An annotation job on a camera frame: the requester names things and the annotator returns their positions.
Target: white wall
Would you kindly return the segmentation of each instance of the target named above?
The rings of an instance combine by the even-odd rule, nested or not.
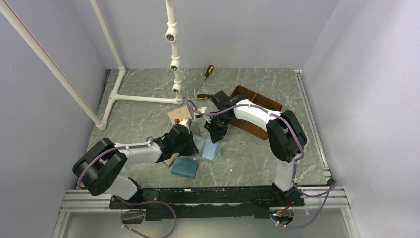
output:
[[[70,0],[117,68],[87,0]],[[175,0],[181,66],[302,68],[338,0]],[[169,67],[164,0],[98,0],[127,68]]]
[[[105,67],[67,0],[8,0],[97,109]],[[93,123],[0,14],[0,237],[51,237]]]
[[[361,237],[420,237],[420,2],[340,0],[304,66]]]

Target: gray tabletop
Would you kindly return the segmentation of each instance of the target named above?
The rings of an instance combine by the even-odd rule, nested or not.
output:
[[[198,106],[216,107],[211,100],[198,101],[194,89],[203,78],[205,68],[181,71],[184,101],[191,99]],[[98,110],[102,117],[117,70],[111,71]],[[269,68],[216,68],[200,88],[200,93],[213,94],[224,90],[230,94],[236,85],[245,86],[264,96],[280,102],[292,110],[308,138],[305,158],[299,163],[299,185],[326,184],[323,165],[318,154],[311,123],[305,110],[304,100],[291,69]],[[173,72],[168,69],[131,69],[127,71],[120,87],[120,94],[146,97],[173,98]],[[182,105],[134,101],[117,101],[111,111],[105,131],[94,127],[89,148],[103,137],[118,143],[139,143],[147,136],[160,137],[169,132],[172,125],[167,112]],[[203,128],[204,121],[194,121],[200,127],[200,135],[210,138]],[[261,140],[237,127],[230,126],[221,141],[223,154],[217,163],[199,161],[195,178],[172,175],[163,163],[142,163],[121,171],[136,180],[142,187],[209,187],[209,186],[254,186],[271,185],[276,173],[276,158],[271,153],[268,141]]]

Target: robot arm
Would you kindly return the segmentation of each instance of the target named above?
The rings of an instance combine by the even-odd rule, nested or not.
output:
[[[193,155],[198,152],[189,126],[191,120],[185,119],[176,124],[169,133],[153,142],[136,144],[112,143],[110,139],[103,138],[96,143],[76,164],[73,172],[80,177],[94,158],[102,152],[119,148],[102,156],[101,161],[96,161],[82,178],[82,183],[92,196],[110,193],[129,200],[134,196],[141,196],[141,187],[131,178],[118,175],[122,168],[138,163],[158,163],[179,153],[182,156]]]
[[[265,111],[270,112],[266,113],[259,108],[251,107],[250,105],[253,105],[253,103],[248,99],[245,99],[242,95],[236,95],[235,97],[230,98],[223,91],[216,93],[212,98],[212,101],[220,110],[225,110],[234,105],[248,105],[235,107],[232,110],[216,116],[210,116],[210,118],[207,118],[207,122],[204,127],[210,133],[213,143],[216,143],[224,138],[227,133],[227,126],[234,118],[248,121],[267,131],[271,151],[278,158],[277,174],[274,180],[274,185],[280,190],[279,194],[281,198],[286,199],[288,194],[290,195],[290,193],[294,191],[292,182],[293,164],[300,154],[300,151],[296,141],[292,137],[291,132],[288,131],[286,124],[279,118],[272,115],[279,115],[291,125],[299,143],[303,147],[307,143],[307,138],[295,114],[290,110],[286,110],[281,113],[265,109]]]
[[[293,112],[266,113],[267,109],[260,110],[251,107],[253,103],[242,95],[229,98],[223,91],[215,94],[212,98],[215,105],[225,110],[239,104],[247,106],[235,107],[232,110],[225,110],[216,116],[205,116],[205,128],[209,131],[211,140],[216,143],[223,139],[228,130],[228,125],[234,118],[246,120],[268,132],[270,146],[273,154],[278,158],[277,175],[273,188],[278,191],[280,199],[286,200],[293,189],[293,165],[296,157],[300,154],[298,145],[292,137],[286,124],[276,116],[279,115],[286,120],[297,135],[302,147],[307,139]],[[111,148],[118,148],[102,156],[106,163],[96,161],[86,171],[81,181],[93,196],[102,193],[110,193],[123,198],[124,200],[142,200],[141,187],[131,178],[118,175],[125,166],[143,162],[158,163],[179,153],[182,156],[193,155],[198,152],[189,131],[191,121],[183,120],[176,124],[169,133],[163,137],[154,139],[152,143],[118,144],[112,143],[108,138],[100,140],[95,144],[73,167],[73,172],[80,177],[88,164],[96,159],[99,154]]]

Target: white frame pole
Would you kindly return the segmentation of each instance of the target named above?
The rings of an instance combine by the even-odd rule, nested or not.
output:
[[[6,17],[10,24],[16,29],[16,31],[22,36],[22,38],[28,43],[32,50],[42,60],[42,62],[48,67],[48,69],[54,74],[54,76],[60,81],[64,88],[70,93],[70,95],[76,100],[77,104],[86,112],[86,114],[92,119],[98,128],[104,126],[101,120],[92,111],[86,101],[80,96],[76,89],[71,85],[68,78],[58,68],[55,62],[47,54],[41,44],[35,39],[28,28],[19,19],[17,14],[12,10],[10,5],[5,0],[0,0],[0,12]]]
[[[175,11],[173,8],[173,0],[165,0],[166,1],[166,7],[168,11],[168,19],[171,19],[171,22],[175,22]],[[95,15],[99,21],[99,24],[101,25],[102,31],[105,34],[106,41],[109,44],[109,47],[111,48],[112,54],[114,55],[114,58],[118,64],[118,77],[117,81],[115,82],[114,88],[111,91],[111,94],[108,98],[108,104],[106,105],[104,116],[102,117],[102,126],[97,126],[99,130],[105,130],[107,121],[109,118],[109,115],[111,113],[112,106],[114,105],[116,100],[129,100],[129,101],[141,101],[141,102],[155,102],[155,103],[173,103],[173,104],[182,104],[182,94],[181,94],[181,76],[179,72],[179,54],[178,54],[178,39],[175,39],[172,42],[172,65],[175,63],[177,66],[177,70],[174,71],[175,79],[174,79],[174,86],[172,88],[172,91],[176,94],[175,98],[155,98],[155,97],[141,97],[141,96],[129,96],[129,95],[121,95],[118,93],[119,87],[121,85],[122,79],[126,73],[126,69],[124,67],[124,64],[122,63],[122,59],[120,54],[118,53],[118,50],[115,46],[114,40],[112,39],[112,36],[108,30],[108,27],[105,23],[104,16],[98,6],[97,0],[90,0],[90,3],[92,5],[92,8],[95,12]],[[174,23],[174,26],[169,27],[170,29],[175,29],[176,31],[176,22]]]

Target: wicker basket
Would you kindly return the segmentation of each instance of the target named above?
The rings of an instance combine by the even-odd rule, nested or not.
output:
[[[235,89],[233,89],[232,93],[230,94],[230,97],[234,97],[235,95],[240,94],[250,100],[251,102],[263,106],[267,109],[273,110],[273,111],[281,111],[283,108],[283,105],[280,103],[263,96],[259,93],[256,93],[246,87],[243,86],[236,86]],[[247,131],[251,133],[252,135],[259,137],[263,140],[268,140],[268,134],[265,130],[259,128],[258,126],[251,124],[244,120],[234,119],[231,122],[232,125],[241,128],[244,131]]]

